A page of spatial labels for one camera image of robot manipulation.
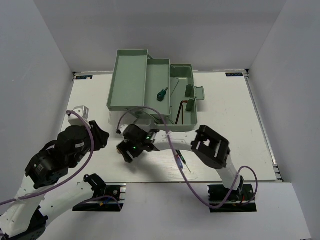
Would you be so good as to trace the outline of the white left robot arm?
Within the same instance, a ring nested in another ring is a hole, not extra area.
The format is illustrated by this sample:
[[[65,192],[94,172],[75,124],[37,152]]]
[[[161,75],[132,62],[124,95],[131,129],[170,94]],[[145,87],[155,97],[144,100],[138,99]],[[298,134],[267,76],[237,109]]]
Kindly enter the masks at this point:
[[[85,125],[71,125],[34,155],[15,199],[9,201],[10,207],[0,217],[3,239],[33,240],[35,233],[43,234],[48,218],[40,212],[40,203],[45,194],[87,153],[105,148],[109,137],[94,120]]]

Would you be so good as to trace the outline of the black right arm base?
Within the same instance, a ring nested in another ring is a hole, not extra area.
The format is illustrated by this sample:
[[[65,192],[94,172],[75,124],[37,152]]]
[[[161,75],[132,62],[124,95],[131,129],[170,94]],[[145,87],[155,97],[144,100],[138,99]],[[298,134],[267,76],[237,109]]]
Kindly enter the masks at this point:
[[[219,205],[228,193],[222,184],[208,185],[208,200],[212,206]],[[244,184],[241,193],[232,191],[226,203],[218,209],[209,209],[210,213],[253,213],[257,212],[255,199],[245,205],[254,196],[251,184]]]

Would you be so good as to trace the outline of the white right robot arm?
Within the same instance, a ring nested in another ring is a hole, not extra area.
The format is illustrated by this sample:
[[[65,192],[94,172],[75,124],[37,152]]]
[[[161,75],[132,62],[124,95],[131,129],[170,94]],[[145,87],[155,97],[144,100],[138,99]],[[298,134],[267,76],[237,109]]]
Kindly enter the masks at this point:
[[[230,201],[238,201],[244,193],[243,178],[237,176],[232,163],[229,141],[206,125],[187,132],[165,132],[151,129],[148,132],[135,124],[121,125],[116,133],[123,141],[117,145],[124,161],[131,163],[143,152],[170,150],[193,152],[207,167],[215,169],[222,180]]]

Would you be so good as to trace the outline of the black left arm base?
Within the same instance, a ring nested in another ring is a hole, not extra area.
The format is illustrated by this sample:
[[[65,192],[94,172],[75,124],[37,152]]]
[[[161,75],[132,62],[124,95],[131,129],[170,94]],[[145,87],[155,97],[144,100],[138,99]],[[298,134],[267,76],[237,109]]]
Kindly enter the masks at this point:
[[[92,197],[75,205],[73,212],[120,212],[126,198],[125,183],[106,183],[97,174],[86,174],[84,182],[89,183]]]

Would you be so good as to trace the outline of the blue red screwdriver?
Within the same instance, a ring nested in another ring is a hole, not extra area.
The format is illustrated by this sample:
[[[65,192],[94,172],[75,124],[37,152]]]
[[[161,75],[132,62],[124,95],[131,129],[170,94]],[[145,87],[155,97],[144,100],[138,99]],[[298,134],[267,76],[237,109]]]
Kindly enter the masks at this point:
[[[180,170],[182,170],[184,167],[183,167],[183,163],[179,157],[178,154],[175,155],[175,160],[176,160],[176,163],[177,163],[177,166]]]

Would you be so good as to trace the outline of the black green precision screwdriver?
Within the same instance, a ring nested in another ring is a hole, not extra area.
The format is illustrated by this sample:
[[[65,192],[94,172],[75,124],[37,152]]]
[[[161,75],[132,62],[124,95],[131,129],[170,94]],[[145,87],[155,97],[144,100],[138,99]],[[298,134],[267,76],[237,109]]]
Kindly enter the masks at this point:
[[[187,162],[186,162],[185,158],[183,157],[181,151],[177,149],[177,150],[176,150],[176,154],[179,156],[181,162],[186,166],[186,168],[188,169],[188,171],[191,173],[191,170],[190,170],[190,168],[188,167]]]

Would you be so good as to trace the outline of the large brown hex key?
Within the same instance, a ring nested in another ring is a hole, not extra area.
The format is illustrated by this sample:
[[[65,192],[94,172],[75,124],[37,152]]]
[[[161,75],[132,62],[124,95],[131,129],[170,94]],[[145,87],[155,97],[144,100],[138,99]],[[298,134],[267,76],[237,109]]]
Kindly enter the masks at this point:
[[[178,122],[179,122],[180,115],[182,116],[181,124],[182,124],[182,125],[184,124],[183,104],[186,104],[187,102],[188,102],[187,100],[182,100],[182,101],[180,102],[179,109],[178,109],[178,112],[177,112],[177,117],[176,117],[176,120],[175,120],[175,124],[176,124],[176,125],[177,125]]]

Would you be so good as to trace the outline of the green stubby screwdriver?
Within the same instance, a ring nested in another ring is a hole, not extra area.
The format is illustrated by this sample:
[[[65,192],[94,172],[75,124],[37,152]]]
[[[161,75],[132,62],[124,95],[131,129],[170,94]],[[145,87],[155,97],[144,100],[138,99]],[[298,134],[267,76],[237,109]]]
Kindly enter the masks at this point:
[[[159,102],[162,102],[166,96],[166,93],[168,91],[168,88],[166,87],[165,89],[162,89],[156,96],[157,100]]]

